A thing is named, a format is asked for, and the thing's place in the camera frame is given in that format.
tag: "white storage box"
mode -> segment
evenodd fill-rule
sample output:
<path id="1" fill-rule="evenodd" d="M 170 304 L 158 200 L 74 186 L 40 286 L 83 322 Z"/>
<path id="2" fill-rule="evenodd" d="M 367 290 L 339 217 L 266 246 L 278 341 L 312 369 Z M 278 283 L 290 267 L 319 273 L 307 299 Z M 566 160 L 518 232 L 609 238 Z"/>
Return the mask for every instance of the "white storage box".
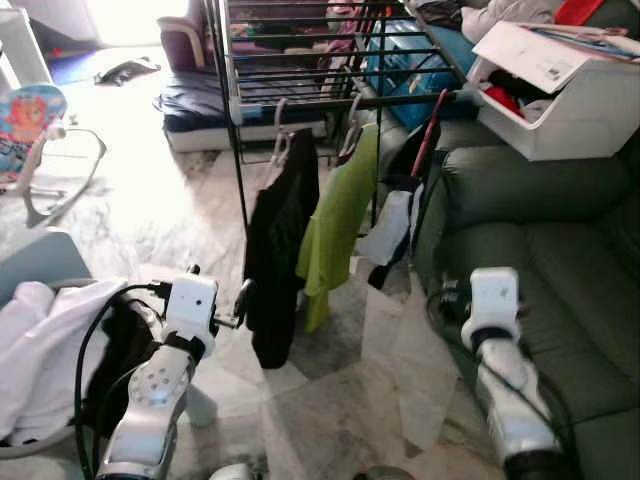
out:
<path id="1" fill-rule="evenodd" d="M 640 65 L 579 50 L 524 27 L 500 22 L 476 45 L 469 83 L 477 86 L 502 68 L 547 93 L 560 93 L 529 123 L 477 89 L 478 120 L 529 160 L 609 157 L 620 150 L 640 125 Z M 639 43 L 621 40 L 640 51 Z"/>

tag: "wall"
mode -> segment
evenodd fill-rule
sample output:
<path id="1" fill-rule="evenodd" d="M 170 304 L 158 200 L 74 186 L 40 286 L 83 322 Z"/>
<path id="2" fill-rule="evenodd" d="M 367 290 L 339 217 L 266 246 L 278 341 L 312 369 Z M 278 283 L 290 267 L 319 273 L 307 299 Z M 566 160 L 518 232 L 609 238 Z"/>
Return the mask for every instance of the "wall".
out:
<path id="1" fill-rule="evenodd" d="M 24 7 L 29 17 L 76 41 L 97 39 L 85 0 L 11 0 Z"/>

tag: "pillow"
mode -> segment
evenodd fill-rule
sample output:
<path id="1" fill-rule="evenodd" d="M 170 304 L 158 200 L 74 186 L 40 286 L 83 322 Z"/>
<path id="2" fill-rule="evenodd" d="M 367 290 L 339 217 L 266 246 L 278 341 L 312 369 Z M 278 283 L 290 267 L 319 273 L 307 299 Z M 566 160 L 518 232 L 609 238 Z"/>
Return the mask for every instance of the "pillow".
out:
<path id="1" fill-rule="evenodd" d="M 491 0 L 485 8 L 462 7 L 462 33 L 478 43 L 501 20 L 553 23 L 554 12 L 546 0 Z"/>

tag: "red cloth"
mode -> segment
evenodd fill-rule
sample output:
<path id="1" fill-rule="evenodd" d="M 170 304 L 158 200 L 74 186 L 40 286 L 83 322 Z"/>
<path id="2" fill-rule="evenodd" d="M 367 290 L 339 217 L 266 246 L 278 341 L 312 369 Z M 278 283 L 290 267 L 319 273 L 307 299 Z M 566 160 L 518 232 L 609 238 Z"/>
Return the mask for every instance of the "red cloth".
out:
<path id="1" fill-rule="evenodd" d="M 515 113 L 519 117 L 524 118 L 524 115 L 522 115 L 522 113 L 520 112 L 520 108 L 518 107 L 518 104 L 516 103 L 516 101 L 513 99 L 511 95 L 507 93 L 507 91 L 504 88 L 489 87 L 484 91 L 484 93 L 489 95 L 494 100 L 500 102 L 502 105 L 507 107 L 509 110 L 511 110 L 513 113 Z"/>
<path id="2" fill-rule="evenodd" d="M 604 2 L 605 0 L 564 0 L 556 12 L 555 23 L 559 25 L 584 25 Z"/>

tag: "navy mattress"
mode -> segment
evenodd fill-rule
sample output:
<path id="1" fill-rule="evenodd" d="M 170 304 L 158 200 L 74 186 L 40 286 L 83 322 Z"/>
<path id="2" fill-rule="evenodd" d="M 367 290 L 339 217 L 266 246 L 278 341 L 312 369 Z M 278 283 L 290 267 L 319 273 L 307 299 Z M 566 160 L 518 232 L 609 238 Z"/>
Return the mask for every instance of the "navy mattress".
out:
<path id="1" fill-rule="evenodd" d="M 252 71 L 260 73 L 269 68 L 252 66 Z M 304 69 L 290 67 L 291 71 L 304 72 Z M 292 81 L 250 82 L 242 84 L 243 95 L 277 94 L 283 97 L 296 93 L 310 93 L 313 90 L 300 85 L 312 85 L 318 92 L 319 87 L 313 80 L 301 80 L 294 84 Z M 265 99 L 264 103 L 277 103 L 280 97 Z M 223 98 L 220 83 L 215 73 L 211 71 L 173 72 L 167 85 L 160 95 L 159 108 L 164 114 L 164 127 L 169 132 L 191 132 L 210 128 L 226 128 Z M 291 113 L 285 108 L 282 114 L 283 123 L 309 123 L 324 119 L 322 112 Z M 251 109 L 244 116 L 243 126 L 273 125 L 273 113 L 263 113 L 259 109 Z"/>

